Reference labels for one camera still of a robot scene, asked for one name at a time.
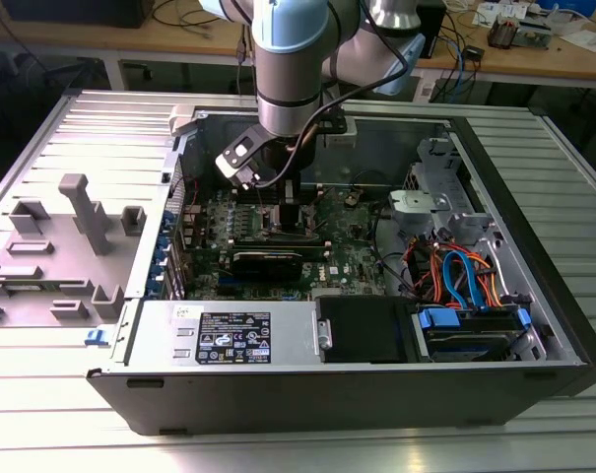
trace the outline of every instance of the blue cable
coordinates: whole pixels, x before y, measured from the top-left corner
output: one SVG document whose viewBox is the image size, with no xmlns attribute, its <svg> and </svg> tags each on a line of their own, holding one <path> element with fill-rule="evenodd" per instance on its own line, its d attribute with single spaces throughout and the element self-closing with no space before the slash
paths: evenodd
<svg viewBox="0 0 596 473">
<path fill-rule="evenodd" d="M 462 51 L 460 50 L 457 43 L 451 39 L 446 37 L 438 36 L 438 39 L 441 39 L 444 42 L 449 43 L 451 46 L 455 48 L 457 51 L 457 58 L 459 59 L 459 76 L 457 76 L 457 83 L 455 84 L 455 90 L 451 94 L 451 98 L 448 100 L 449 103 L 453 103 L 455 98 L 459 96 L 459 88 L 462 85 L 462 78 L 464 77 L 464 57 L 462 56 Z"/>
<path fill-rule="evenodd" d="M 446 254 L 446 256 L 444 256 L 444 262 L 442 263 L 442 274 L 444 276 L 444 286 L 446 287 L 446 290 L 460 303 L 462 308 L 468 308 L 466 300 L 455 290 L 451 280 L 450 263 L 455 256 L 459 257 L 464 263 L 464 268 L 466 269 L 466 279 L 468 279 L 468 289 L 471 293 L 473 305 L 481 309 L 486 308 L 484 298 L 482 298 L 482 294 L 477 288 L 475 268 L 473 267 L 473 263 L 462 251 L 450 251 Z"/>
</svg>

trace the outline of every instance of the aluminum workbench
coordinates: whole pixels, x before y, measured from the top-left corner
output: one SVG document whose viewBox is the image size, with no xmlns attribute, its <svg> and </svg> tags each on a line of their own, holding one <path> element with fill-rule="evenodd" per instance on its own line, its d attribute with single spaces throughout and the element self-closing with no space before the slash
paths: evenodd
<svg viewBox="0 0 596 473">
<path fill-rule="evenodd" d="M 150 206 L 177 104 L 253 106 L 228 96 L 83 92 L 64 97 L 0 184 L 0 248 L 20 198 L 71 213 L 59 177 L 84 173 L 105 211 Z M 433 116 L 445 105 L 349 102 Z M 546 117 L 450 106 L 467 118 L 596 329 L 596 173 Z M 148 438 L 85 381 L 107 349 L 87 327 L 0 327 L 0 471 L 596 471 L 596 386 L 542 402 L 504 427 Z"/>
</svg>

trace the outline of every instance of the paper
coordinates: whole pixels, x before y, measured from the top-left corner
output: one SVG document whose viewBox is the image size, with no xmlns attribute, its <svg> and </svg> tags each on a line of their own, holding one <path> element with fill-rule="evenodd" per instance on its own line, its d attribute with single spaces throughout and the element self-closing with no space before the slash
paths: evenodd
<svg viewBox="0 0 596 473">
<path fill-rule="evenodd" d="M 525 20 L 527 5 L 503 5 L 499 3 L 480 3 L 477 6 L 477 14 L 473 17 L 473 25 L 491 28 L 495 23 L 497 15 L 501 14 L 506 18 Z"/>
<path fill-rule="evenodd" d="M 566 36 L 561 36 L 561 39 L 575 44 L 576 46 L 583 47 L 591 52 L 596 52 L 596 33 L 590 32 L 589 30 L 582 30 Z"/>
</svg>

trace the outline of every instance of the side panel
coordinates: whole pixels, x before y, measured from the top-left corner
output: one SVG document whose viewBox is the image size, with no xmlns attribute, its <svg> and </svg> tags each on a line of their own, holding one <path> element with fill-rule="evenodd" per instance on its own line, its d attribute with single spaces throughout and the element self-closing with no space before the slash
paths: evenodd
<svg viewBox="0 0 596 473">
<path fill-rule="evenodd" d="M 501 425 L 580 371 L 92 372 L 88 381 L 133 431 L 155 436 Z"/>
<path fill-rule="evenodd" d="M 489 200 L 497 209 L 507 227 L 514 245 L 526 261 L 545 300 L 561 324 L 564 333 L 580 359 L 592 371 L 580 383 L 568 386 L 562 394 L 575 395 L 596 383 L 596 333 L 584 312 L 571 294 L 563 277 L 554 265 L 545 247 L 523 215 L 511 192 L 505 185 L 488 153 L 473 129 L 463 118 L 454 118 L 453 126 L 471 162 L 469 171 L 482 182 Z"/>
</svg>

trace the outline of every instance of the power supply label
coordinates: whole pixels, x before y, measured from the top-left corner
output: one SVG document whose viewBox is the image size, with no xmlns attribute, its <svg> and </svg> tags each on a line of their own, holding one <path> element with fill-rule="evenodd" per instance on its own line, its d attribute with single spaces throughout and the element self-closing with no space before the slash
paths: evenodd
<svg viewBox="0 0 596 473">
<path fill-rule="evenodd" d="M 271 363 L 271 314 L 203 312 L 197 340 L 200 365 Z"/>
</svg>

